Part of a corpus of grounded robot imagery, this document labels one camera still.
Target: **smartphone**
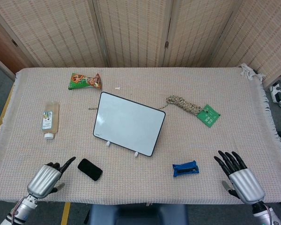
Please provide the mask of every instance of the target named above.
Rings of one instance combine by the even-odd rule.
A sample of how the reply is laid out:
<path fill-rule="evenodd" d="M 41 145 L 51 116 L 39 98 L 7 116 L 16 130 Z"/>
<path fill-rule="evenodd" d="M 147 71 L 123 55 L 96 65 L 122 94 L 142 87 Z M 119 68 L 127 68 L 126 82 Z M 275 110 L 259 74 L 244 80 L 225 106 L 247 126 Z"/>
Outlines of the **smartphone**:
<path fill-rule="evenodd" d="M 78 165 L 78 169 L 84 172 L 94 181 L 98 180 L 103 172 L 99 167 L 89 162 L 86 158 L 81 160 Z"/>

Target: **bottle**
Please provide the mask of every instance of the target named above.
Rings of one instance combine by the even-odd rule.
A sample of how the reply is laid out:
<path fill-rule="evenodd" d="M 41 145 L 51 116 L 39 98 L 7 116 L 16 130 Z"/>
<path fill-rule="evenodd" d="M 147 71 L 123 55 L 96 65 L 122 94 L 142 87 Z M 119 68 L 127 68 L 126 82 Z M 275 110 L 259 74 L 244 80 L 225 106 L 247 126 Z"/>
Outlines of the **bottle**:
<path fill-rule="evenodd" d="M 43 123 L 42 131 L 44 133 L 44 138 L 50 140 L 54 138 L 54 134 L 58 130 L 58 113 L 59 104 L 55 101 L 50 101 L 46 103 L 45 110 L 43 112 Z"/>

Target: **table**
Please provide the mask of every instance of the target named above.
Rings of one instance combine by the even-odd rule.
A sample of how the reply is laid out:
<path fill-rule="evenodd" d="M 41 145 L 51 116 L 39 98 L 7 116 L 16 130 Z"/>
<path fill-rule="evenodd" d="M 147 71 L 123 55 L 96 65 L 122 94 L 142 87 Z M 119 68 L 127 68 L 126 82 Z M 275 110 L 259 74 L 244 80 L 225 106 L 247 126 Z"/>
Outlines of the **table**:
<path fill-rule="evenodd" d="M 154 108 L 178 95 L 221 114 L 208 128 L 175 105 L 166 118 L 153 156 L 139 155 L 92 135 L 100 90 L 68 90 L 72 72 L 94 76 L 103 90 Z M 236 151 L 255 173 L 266 202 L 281 202 L 281 143 L 265 93 L 241 68 L 28 68 L 17 79 L 0 127 L 0 200 L 17 201 L 39 167 L 77 159 L 60 182 L 66 186 L 44 201 L 97 204 L 237 204 L 221 185 L 228 181 L 213 159 L 218 150 Z M 44 140 L 41 118 L 47 100 L 60 103 L 59 131 Z M 103 170 L 93 181 L 77 169 L 87 158 Z M 196 160 L 200 174 L 173 178 L 172 164 Z"/>

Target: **silver robot hand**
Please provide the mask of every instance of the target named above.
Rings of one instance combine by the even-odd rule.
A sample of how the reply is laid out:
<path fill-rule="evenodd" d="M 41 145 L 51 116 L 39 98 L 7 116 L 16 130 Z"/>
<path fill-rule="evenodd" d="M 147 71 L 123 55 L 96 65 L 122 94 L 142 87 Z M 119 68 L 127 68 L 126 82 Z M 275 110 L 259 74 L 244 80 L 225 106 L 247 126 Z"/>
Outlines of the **silver robot hand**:
<path fill-rule="evenodd" d="M 59 163 L 43 165 L 27 186 L 28 196 L 23 197 L 16 204 L 0 225 L 23 225 L 29 214 L 37 207 L 38 199 L 45 198 L 63 188 L 64 183 L 54 186 L 75 159 L 76 157 L 69 159 L 62 167 Z"/>
<path fill-rule="evenodd" d="M 232 152 L 232 155 L 228 152 L 218 152 L 224 162 L 216 156 L 214 158 L 228 176 L 234 188 L 230 188 L 225 181 L 222 181 L 228 193 L 239 198 L 243 203 L 251 205 L 253 215 L 260 225 L 281 225 L 281 221 L 273 209 L 264 204 L 265 192 L 240 156 L 236 152 Z"/>

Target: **blue packet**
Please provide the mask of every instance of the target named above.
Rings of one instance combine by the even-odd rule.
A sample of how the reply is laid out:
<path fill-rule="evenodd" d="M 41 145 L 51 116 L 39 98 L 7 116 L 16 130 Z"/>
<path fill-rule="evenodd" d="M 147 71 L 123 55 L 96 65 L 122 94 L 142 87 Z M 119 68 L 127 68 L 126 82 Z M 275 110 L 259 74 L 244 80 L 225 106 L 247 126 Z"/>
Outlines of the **blue packet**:
<path fill-rule="evenodd" d="M 181 165 L 173 164 L 173 168 L 174 168 L 174 175 L 173 175 L 174 177 L 183 174 L 189 174 L 189 173 L 199 173 L 199 168 L 195 160 Z"/>

